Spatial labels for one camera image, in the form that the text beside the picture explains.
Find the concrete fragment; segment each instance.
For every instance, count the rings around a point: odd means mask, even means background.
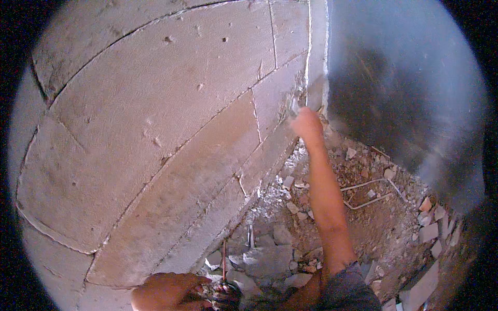
[[[346,151],[346,160],[353,159],[356,153],[355,149],[348,147],[348,150]]]
[[[432,214],[429,214],[428,212],[423,211],[420,214],[418,214],[417,220],[418,220],[419,225],[426,227],[426,226],[430,225],[432,222]]]
[[[446,215],[446,210],[442,206],[437,206],[434,210],[434,220],[438,221]]]
[[[216,252],[212,253],[211,255],[209,255],[208,257],[206,257],[205,262],[206,262],[206,265],[208,265],[208,267],[211,270],[215,270],[221,266],[222,258],[223,257],[221,256],[220,251],[216,251]]]
[[[436,223],[433,223],[426,227],[420,228],[420,231],[418,232],[418,239],[420,243],[425,243],[432,239],[437,238],[438,233],[439,233],[438,226]]]
[[[256,240],[256,247],[264,246],[275,246],[275,241],[273,241],[271,236],[269,236],[268,234],[265,234]]]
[[[369,169],[364,167],[362,169],[362,172],[360,173],[363,177],[368,178],[369,177]]]
[[[270,10],[275,40],[276,65],[279,68],[307,50],[308,4],[295,1],[271,1]]]
[[[297,213],[297,218],[299,218],[299,220],[305,220],[308,218],[308,214],[305,214],[303,212],[298,212]]]
[[[442,250],[443,246],[441,245],[441,241],[437,240],[431,248],[432,257],[437,259]]]
[[[422,202],[422,204],[418,209],[421,211],[429,212],[431,208],[432,208],[431,200],[429,199],[429,197],[425,197],[424,202]]]
[[[396,176],[396,172],[394,172],[391,169],[385,169],[385,171],[384,171],[384,178],[391,180],[395,176]]]
[[[424,304],[438,283],[439,262],[426,266],[417,277],[405,285],[399,292],[404,311],[416,311]]]
[[[382,306],[382,311],[396,311],[396,298],[392,298]]]
[[[286,278],[284,284],[287,287],[301,288],[305,286],[309,282],[309,280],[311,280],[312,277],[313,277],[312,274],[298,273]]]
[[[279,124],[282,111],[285,111],[297,87],[304,85],[305,68],[306,55],[300,55],[252,88],[261,141],[265,141]]]
[[[256,282],[242,272],[228,271],[227,281],[235,283],[246,298],[262,294]]]
[[[296,214],[299,212],[299,208],[292,202],[287,202],[287,208],[292,214]]]
[[[373,189],[370,189],[368,192],[367,192],[367,196],[371,199],[373,197],[375,197],[376,193],[375,191],[373,191]]]
[[[244,253],[243,259],[246,273],[250,276],[261,278],[286,273],[289,272],[289,262],[292,260],[292,246],[253,248]]]
[[[283,224],[273,226],[273,239],[277,245],[294,243],[294,237]]]
[[[283,185],[282,187],[284,189],[287,189],[287,190],[290,190],[290,188],[292,187],[292,183],[294,182],[294,177],[292,176],[287,176],[283,182]]]

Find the rubble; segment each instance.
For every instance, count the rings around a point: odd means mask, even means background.
[[[422,202],[422,204],[420,205],[420,207],[418,209],[421,211],[429,212],[431,210],[431,208],[432,208],[431,200],[429,199],[429,197],[425,197],[424,202]]]
[[[292,244],[294,237],[283,224],[273,226],[273,239],[277,245]]]
[[[284,189],[290,190],[290,188],[292,187],[292,183],[294,183],[294,177],[287,176],[282,184],[282,187]]]
[[[292,214],[296,214],[299,212],[299,208],[292,202],[287,202],[287,208]]]
[[[206,265],[208,265],[208,267],[211,270],[215,270],[221,266],[221,259],[222,259],[222,256],[221,256],[220,251],[216,251],[216,252],[212,253],[211,255],[209,255],[208,257],[206,257],[205,262],[206,262]]]
[[[411,280],[399,292],[404,311],[416,311],[424,304],[438,283],[439,262],[426,266],[416,278]]]
[[[418,232],[420,243],[428,242],[437,238],[439,233],[438,225],[436,223],[430,224],[427,227],[422,227]]]
[[[286,287],[301,288],[305,286],[309,282],[309,280],[311,280],[312,277],[313,277],[312,274],[298,273],[286,278],[284,284],[286,285]]]

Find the debris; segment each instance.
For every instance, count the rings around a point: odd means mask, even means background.
[[[295,262],[294,260],[291,260],[289,262],[289,270],[292,271],[294,269],[297,269],[299,267],[299,264]]]
[[[419,275],[410,281],[399,293],[405,311],[416,311],[424,304],[438,283],[439,262],[426,266]]]
[[[256,282],[242,272],[228,271],[227,281],[235,283],[246,298],[262,294]]]
[[[443,246],[441,245],[441,241],[437,240],[431,248],[432,257],[437,259],[442,250]]]
[[[292,183],[294,182],[294,177],[292,176],[287,176],[285,178],[285,181],[283,182],[283,185],[282,187],[284,189],[287,189],[287,190],[290,190],[290,188],[292,187]]]
[[[422,202],[422,205],[420,205],[418,209],[421,211],[429,212],[431,210],[431,207],[432,207],[431,200],[429,199],[429,197],[425,197],[424,202]]]
[[[384,171],[384,178],[391,180],[395,176],[396,176],[396,172],[394,172],[391,169],[385,169],[385,171]]]
[[[362,172],[360,173],[363,177],[368,178],[369,177],[369,170],[368,168],[364,167],[362,169]]]
[[[286,278],[284,281],[284,284],[287,287],[301,288],[301,287],[305,286],[309,282],[309,280],[311,280],[312,277],[313,277],[312,274],[298,273],[298,274],[294,274],[291,277]]]
[[[292,260],[292,246],[258,247],[250,249],[243,255],[248,275],[261,278],[278,273],[289,272]]]
[[[297,218],[299,218],[299,220],[305,220],[306,218],[308,218],[308,214],[305,214],[303,212],[298,212]]]
[[[455,246],[458,244],[458,240],[460,239],[460,232],[462,230],[461,223],[457,225],[457,228],[455,229],[455,232],[453,232],[453,235],[451,236],[451,242],[450,246]]]
[[[256,240],[255,246],[256,247],[275,246],[275,241],[273,241],[271,236],[269,236],[268,234],[265,234]]]
[[[367,196],[371,199],[373,197],[375,197],[376,193],[375,191],[373,191],[373,189],[370,189],[368,192],[367,192]]]
[[[346,160],[353,159],[356,155],[356,150],[353,148],[348,148],[346,152]]]
[[[427,227],[420,228],[420,231],[418,232],[418,238],[420,240],[420,243],[425,243],[437,238],[438,233],[438,225],[436,223],[433,223],[428,225]]]
[[[287,203],[287,208],[289,209],[289,211],[292,213],[292,214],[296,214],[299,212],[299,208],[296,206],[296,204],[292,203],[292,202],[288,202]]]
[[[437,206],[434,210],[434,220],[438,221],[446,215],[446,211],[442,206]]]
[[[283,224],[273,226],[273,239],[277,245],[292,244],[294,237]]]
[[[216,251],[216,252],[212,253],[211,255],[209,255],[208,257],[206,257],[205,262],[206,262],[206,265],[208,265],[208,267],[211,270],[215,270],[221,266],[221,259],[222,259],[222,256],[221,256],[220,251]]]
[[[382,306],[382,311],[396,311],[396,298],[393,298],[386,302]]]
[[[420,214],[418,214],[417,220],[419,225],[427,227],[432,222],[432,215],[426,211],[423,211]]]
[[[303,270],[308,272],[308,273],[315,273],[316,272],[316,267],[315,266],[304,266]]]

